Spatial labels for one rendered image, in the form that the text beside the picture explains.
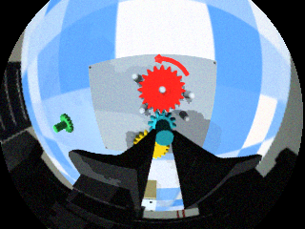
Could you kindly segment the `red curved arrow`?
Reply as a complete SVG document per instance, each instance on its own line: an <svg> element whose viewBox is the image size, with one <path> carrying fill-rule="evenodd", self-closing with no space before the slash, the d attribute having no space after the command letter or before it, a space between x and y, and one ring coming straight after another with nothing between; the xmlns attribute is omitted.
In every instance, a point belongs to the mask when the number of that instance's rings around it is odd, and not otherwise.
<svg viewBox="0 0 305 229"><path fill-rule="evenodd" d="M160 53L158 53L158 54L157 54L157 57L155 58L155 61L156 61L156 62L160 62L160 64L161 64L161 61L171 62L171 64L178 66L178 68L179 68L180 70L182 70L182 72L184 73L184 75L188 76L187 69L184 68L184 66L183 66L182 64L180 64L180 62L175 61L175 60L173 60L172 58L160 56Z"/></svg>

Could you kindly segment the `teal gear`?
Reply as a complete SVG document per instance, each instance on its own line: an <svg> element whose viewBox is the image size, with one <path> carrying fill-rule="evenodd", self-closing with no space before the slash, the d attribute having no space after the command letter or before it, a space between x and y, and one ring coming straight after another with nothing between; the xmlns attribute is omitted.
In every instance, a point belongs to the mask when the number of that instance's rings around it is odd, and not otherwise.
<svg viewBox="0 0 305 229"><path fill-rule="evenodd" d="M150 133L152 130L155 130L155 142L160 146L167 146L169 144L173 144L174 135L173 135L173 127L176 127L176 121L174 117L172 117L171 112L165 115L164 110L161 111L161 114L158 114L156 111L155 115L150 117L152 121L149 122Z"/></svg>

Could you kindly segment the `red gear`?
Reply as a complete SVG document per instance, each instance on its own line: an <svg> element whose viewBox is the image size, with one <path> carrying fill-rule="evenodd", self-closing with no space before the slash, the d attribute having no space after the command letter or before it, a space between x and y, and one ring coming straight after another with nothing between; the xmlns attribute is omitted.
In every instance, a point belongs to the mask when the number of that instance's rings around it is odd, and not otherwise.
<svg viewBox="0 0 305 229"><path fill-rule="evenodd" d="M183 75L176 76L176 72L172 72L171 66L167 70L164 69L164 66L161 65L161 68L158 70L156 66L153 66L152 70L148 69L149 75L141 75L144 81L138 81L138 84L142 85L142 88L137 89L142 92L140 98L145 98L144 103L149 103L148 110L153 107L153 111L156 112L159 110L169 111L169 108L175 110L174 104L179 104L179 98L183 98L182 93L186 92L182 88L186 83L180 83L179 79L182 79ZM160 93L157 88L164 87L165 92ZM184 98L183 98L184 99Z"/></svg>

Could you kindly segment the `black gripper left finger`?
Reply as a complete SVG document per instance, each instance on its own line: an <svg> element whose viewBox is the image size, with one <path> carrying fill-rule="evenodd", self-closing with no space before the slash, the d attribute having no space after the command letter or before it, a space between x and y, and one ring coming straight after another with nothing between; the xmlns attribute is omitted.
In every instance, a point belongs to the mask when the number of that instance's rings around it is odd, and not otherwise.
<svg viewBox="0 0 305 229"><path fill-rule="evenodd" d="M73 149L68 156L80 175L129 190L134 210L140 210L152 168L155 134L155 130L145 134L136 145L118 156L83 149Z"/></svg>

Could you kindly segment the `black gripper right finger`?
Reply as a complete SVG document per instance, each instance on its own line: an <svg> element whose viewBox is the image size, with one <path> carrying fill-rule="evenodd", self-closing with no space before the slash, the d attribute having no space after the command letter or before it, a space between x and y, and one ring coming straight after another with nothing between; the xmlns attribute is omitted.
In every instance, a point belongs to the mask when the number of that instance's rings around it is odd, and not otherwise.
<svg viewBox="0 0 305 229"><path fill-rule="evenodd" d="M229 177L251 171L263 157L260 153L240 157L214 156L177 130L172 131L172 152L184 210L198 207L197 203L218 190Z"/></svg>

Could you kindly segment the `yellow gear with black stripe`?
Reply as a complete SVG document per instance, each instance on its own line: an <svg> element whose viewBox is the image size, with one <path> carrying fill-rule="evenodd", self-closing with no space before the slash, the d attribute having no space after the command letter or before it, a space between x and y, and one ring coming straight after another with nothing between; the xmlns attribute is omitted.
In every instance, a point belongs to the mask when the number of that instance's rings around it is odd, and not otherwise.
<svg viewBox="0 0 305 229"><path fill-rule="evenodd" d="M145 134L147 134L149 131L145 130L145 133L142 133L142 131L140 131L140 135L136 135L133 139L133 145L136 145L138 141L141 140L142 137L145 136ZM152 157L156 157L159 156L161 157L161 154L163 154L163 156L165 155L165 153L169 152L169 148L171 148L171 144L167 145L167 146L160 146L157 145L155 142L155 146L153 146L153 153L152 153Z"/></svg>

